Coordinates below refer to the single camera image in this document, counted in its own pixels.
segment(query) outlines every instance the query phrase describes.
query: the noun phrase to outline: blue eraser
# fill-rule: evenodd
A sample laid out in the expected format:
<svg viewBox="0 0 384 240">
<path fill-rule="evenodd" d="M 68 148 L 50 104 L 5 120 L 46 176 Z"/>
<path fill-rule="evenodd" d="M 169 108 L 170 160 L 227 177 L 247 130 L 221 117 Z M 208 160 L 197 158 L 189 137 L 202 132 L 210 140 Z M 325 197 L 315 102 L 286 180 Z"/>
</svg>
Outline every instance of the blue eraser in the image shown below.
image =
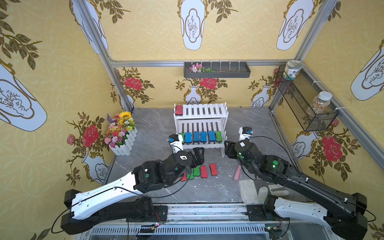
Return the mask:
<svg viewBox="0 0 384 240">
<path fill-rule="evenodd" d="M 208 131 L 208 135 L 209 135 L 209 141 L 210 142 L 216 141 L 216 136 L 215 136 L 215 132 L 214 131 Z"/>
<path fill-rule="evenodd" d="M 192 133 L 190 132 L 185 133 L 185 143 L 192 143 Z"/>
<path fill-rule="evenodd" d="M 207 142 L 207 132 L 201 132 L 200 135 L 200 142 Z"/>
<path fill-rule="evenodd" d="M 193 142 L 200 142 L 200 132 L 193 132 Z"/>
</svg>

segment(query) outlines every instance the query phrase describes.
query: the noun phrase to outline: candy jar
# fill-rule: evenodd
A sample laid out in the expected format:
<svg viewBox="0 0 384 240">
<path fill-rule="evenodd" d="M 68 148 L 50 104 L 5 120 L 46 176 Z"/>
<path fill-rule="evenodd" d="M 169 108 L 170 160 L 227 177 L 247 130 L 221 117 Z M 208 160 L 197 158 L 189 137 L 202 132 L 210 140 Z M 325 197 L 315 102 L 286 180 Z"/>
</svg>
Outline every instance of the candy jar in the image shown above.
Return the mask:
<svg viewBox="0 0 384 240">
<path fill-rule="evenodd" d="M 332 94 L 329 92 L 322 91 L 317 95 L 312 103 L 311 107 L 307 108 L 307 114 L 315 117 L 316 114 L 322 114 L 331 103 Z"/>
</svg>

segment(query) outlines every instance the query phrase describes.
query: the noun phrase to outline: black wire basket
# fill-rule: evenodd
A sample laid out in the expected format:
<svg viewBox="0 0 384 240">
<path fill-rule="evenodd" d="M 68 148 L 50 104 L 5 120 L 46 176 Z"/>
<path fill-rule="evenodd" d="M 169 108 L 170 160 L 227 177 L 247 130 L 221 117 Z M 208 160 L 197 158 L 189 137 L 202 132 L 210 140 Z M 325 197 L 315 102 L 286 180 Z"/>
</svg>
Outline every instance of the black wire basket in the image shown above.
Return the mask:
<svg viewBox="0 0 384 240">
<path fill-rule="evenodd" d="M 328 128 L 339 112 L 331 103 L 322 114 L 316 114 L 311 107 L 313 99 L 322 91 L 306 72 L 301 70 L 294 80 L 282 77 L 285 65 L 279 67 L 276 86 L 288 103 L 304 131 L 322 131 Z"/>
</svg>

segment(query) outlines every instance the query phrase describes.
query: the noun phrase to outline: jar lid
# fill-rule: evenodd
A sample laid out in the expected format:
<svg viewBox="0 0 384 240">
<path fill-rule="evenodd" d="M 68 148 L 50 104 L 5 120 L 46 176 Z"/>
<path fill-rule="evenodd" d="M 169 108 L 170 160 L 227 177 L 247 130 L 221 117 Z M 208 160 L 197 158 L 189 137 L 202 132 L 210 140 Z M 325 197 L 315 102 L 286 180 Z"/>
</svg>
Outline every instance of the jar lid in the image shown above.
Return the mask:
<svg viewBox="0 0 384 240">
<path fill-rule="evenodd" d="M 318 98 L 323 101 L 329 101 L 332 98 L 332 93 L 322 91 L 319 93 Z"/>
<path fill-rule="evenodd" d="M 303 67 L 303 63 L 299 60 L 289 60 L 287 62 L 287 66 L 290 69 L 301 69 Z"/>
</svg>

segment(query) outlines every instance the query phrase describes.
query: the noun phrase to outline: gray tray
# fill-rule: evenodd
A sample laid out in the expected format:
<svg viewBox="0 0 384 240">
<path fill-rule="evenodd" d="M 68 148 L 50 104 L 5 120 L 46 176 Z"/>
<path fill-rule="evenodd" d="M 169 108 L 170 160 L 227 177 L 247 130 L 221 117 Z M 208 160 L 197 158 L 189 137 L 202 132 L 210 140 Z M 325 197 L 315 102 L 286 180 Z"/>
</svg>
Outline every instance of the gray tray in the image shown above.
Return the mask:
<svg viewBox="0 0 384 240">
<path fill-rule="evenodd" d="M 213 73 L 194 73 L 189 68 L 192 64 L 201 62 L 184 62 L 184 77 L 185 78 L 249 78 L 251 69 L 247 62 L 238 61 L 203 61 L 202 65 L 205 68 L 211 68 L 215 71 Z"/>
</svg>

